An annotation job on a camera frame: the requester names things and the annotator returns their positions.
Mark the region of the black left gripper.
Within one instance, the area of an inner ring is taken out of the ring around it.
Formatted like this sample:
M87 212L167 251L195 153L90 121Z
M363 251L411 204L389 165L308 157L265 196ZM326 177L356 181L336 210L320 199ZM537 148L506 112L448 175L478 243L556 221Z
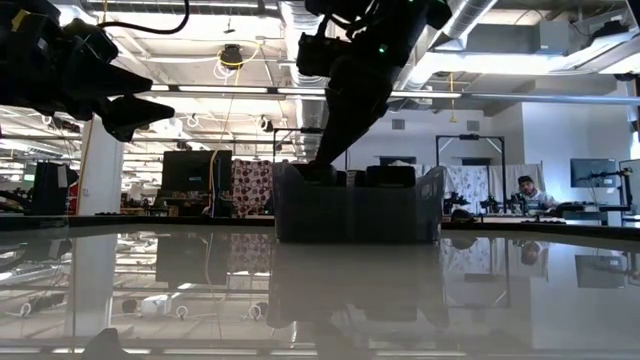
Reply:
M66 112L78 120L102 117L107 133L130 142L135 131L169 119L175 110L133 95L149 91L149 78L111 65L116 45L97 26L75 19L61 27L51 19L29 21L29 107L44 114Z

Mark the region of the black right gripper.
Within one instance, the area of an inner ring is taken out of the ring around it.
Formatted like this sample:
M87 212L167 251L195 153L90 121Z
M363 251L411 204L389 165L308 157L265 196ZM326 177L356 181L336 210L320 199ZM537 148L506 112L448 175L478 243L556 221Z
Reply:
M349 25L353 69L336 69L325 89L329 115L316 162L333 162L386 113L393 84L426 24L425 14L389 14Z

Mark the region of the white round column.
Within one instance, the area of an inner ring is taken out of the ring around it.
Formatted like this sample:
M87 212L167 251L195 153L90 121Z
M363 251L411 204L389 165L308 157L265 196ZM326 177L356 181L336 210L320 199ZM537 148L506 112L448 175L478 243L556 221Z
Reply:
M78 183L78 215L120 211L123 143L95 117L83 126L81 169Z

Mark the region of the black computer monitor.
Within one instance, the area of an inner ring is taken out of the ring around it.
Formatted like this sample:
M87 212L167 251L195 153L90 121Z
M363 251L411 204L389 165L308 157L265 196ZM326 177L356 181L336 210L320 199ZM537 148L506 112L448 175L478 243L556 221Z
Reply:
M161 189L164 191L209 190L210 174L216 192L231 188L232 152L166 151L163 154Z

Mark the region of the grey translucent plastic bin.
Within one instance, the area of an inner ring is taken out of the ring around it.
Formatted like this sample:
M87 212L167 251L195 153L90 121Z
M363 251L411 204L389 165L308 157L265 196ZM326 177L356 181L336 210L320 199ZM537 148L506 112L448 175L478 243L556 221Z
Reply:
M277 238L291 244L430 244L440 235L446 169L430 169L414 187L306 183L294 164L273 166Z

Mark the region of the black ceiling device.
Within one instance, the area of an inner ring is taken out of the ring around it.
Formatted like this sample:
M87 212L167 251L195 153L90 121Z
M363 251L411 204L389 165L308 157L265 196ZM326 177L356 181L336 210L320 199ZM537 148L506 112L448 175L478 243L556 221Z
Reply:
M239 44L225 44L219 55L219 62L228 70L237 70L243 66L241 46Z

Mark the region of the black cabinet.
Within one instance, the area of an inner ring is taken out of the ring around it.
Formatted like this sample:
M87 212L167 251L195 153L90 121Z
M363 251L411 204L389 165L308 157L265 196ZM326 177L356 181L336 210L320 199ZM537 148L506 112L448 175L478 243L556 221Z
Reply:
M70 188L79 175L66 164L39 162L32 187L33 215L65 215Z

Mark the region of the red dotted cloth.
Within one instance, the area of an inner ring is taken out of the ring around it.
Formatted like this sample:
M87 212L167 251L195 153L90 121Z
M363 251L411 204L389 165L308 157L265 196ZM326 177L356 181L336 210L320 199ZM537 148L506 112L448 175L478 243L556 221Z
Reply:
M272 194L272 163L235 159L231 170L234 216L263 214Z

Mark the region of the white hanging cloth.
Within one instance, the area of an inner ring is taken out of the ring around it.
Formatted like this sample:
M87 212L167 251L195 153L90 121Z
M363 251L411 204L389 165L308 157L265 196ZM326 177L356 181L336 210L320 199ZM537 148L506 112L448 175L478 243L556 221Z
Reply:
M486 200L489 196L501 202L503 187L506 187L506 196L510 197L519 191L518 179L523 176L529 176L539 190L546 190L541 164L507 165L505 177L502 177L501 165L445 165L445 168L445 193L455 192L471 203Z

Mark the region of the person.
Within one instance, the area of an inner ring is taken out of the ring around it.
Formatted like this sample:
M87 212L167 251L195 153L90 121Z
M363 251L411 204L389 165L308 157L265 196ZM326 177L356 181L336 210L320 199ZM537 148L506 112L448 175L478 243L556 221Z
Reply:
M555 198L548 193L541 191L530 176L521 176L517 181L519 191L516 193L516 198L521 203L524 203L528 209L547 211L558 205Z

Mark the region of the black aluminium table frame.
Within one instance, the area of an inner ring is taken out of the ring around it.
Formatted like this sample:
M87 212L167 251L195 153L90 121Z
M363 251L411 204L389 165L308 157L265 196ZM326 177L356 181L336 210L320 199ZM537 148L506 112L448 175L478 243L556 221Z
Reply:
M152 217L152 216L0 216L0 232L48 230L59 228L85 228L100 226L205 226L205 227L266 227L278 230L274 219L232 219L206 217ZM613 239L640 243L640 228L563 225L543 222L530 223L452 223L443 222L441 231L499 231L531 232L553 235L571 235L589 238Z

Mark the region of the silver spiral air duct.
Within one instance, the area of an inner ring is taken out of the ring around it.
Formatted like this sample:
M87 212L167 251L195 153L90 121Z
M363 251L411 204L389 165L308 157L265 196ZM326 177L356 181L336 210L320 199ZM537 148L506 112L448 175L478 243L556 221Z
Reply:
M497 2L498 0L447 0L452 16L437 35L445 39L467 36Z

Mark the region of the black stand frame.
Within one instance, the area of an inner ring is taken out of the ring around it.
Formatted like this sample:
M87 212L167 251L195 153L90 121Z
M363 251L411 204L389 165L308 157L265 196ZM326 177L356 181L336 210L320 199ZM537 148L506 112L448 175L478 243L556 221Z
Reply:
M446 139L447 142L441 146L440 140ZM436 144L436 152L435 152L435 161L436 166L440 166L440 155L441 152L446 149L446 147L454 140L458 139L460 141L480 141L484 139L488 142L500 155L501 155L501 185L502 185L502 205L503 205L503 213L506 214L508 212L507 206L507 181L506 181L506 146L505 146L505 138L503 136L484 136L475 133L469 134L459 134L459 135L436 135L435 136L435 144ZM498 147L493 141L497 140L500 143Z

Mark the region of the grey ceiling duct box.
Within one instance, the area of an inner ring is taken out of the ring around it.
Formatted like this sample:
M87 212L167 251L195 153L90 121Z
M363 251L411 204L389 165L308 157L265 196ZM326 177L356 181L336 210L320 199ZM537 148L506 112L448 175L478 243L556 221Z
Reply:
M541 21L535 26L533 49L538 54L564 55L570 46L569 24L563 21Z

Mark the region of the dark wall monitor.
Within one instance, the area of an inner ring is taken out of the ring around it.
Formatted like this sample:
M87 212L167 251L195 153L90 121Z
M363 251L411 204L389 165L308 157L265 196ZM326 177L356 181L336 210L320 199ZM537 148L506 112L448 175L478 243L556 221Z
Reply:
M614 159L574 158L570 160L570 182L572 188L615 188L617 177L595 179L592 184L582 180L592 173L613 172L616 170Z

